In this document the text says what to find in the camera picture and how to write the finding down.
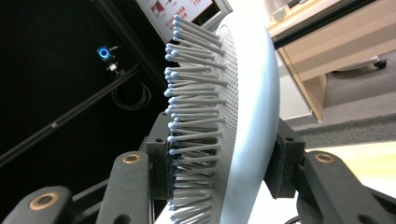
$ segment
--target black wall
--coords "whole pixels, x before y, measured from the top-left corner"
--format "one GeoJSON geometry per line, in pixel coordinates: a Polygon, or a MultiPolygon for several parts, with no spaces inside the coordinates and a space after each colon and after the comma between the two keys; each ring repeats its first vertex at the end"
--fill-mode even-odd
{"type": "MultiPolygon", "coordinates": [[[[164,43],[140,8],[127,1],[118,1],[117,7],[165,67],[164,43]]],[[[112,81],[96,55],[103,45],[123,43],[89,0],[0,1],[0,153],[112,81]]],[[[126,66],[132,66],[130,52],[120,51],[130,62],[126,66]]],[[[152,93],[145,109],[121,110],[108,95],[2,168],[0,219],[24,196],[46,186],[79,193],[108,178],[122,152],[137,150],[166,107],[163,90],[144,72],[122,85],[125,99],[139,99],[139,81],[152,93]]]]}

